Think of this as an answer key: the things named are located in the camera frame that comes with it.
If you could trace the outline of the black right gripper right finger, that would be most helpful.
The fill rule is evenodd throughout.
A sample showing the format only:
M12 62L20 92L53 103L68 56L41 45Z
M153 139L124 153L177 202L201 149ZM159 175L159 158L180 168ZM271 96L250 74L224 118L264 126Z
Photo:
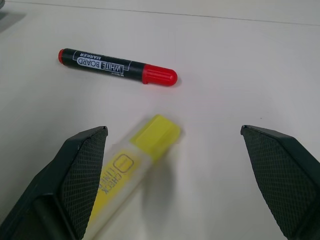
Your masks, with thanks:
M287 240L320 240L320 162L294 137L252 125L240 131L258 188Z

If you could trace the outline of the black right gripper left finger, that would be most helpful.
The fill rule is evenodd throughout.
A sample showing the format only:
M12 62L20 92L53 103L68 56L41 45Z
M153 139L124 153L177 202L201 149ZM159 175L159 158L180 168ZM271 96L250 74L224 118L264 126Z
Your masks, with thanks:
M106 126L68 138L0 225L0 240L82 240L98 192Z

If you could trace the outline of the yellow highlighter pen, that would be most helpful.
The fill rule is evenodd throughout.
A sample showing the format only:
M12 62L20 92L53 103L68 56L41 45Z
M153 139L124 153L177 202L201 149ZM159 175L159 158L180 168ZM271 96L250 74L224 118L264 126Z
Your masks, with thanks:
M150 169L178 141L181 127L156 114L143 119L105 155L99 186L82 240L98 240L107 222Z

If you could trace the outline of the red whiteboard marker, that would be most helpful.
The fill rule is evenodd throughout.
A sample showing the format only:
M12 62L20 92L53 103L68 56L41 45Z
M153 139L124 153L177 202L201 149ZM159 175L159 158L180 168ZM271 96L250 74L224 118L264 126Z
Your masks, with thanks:
M178 81L178 74L169 68L70 48L59 51L58 61L67 67L113 75L145 85L171 87Z

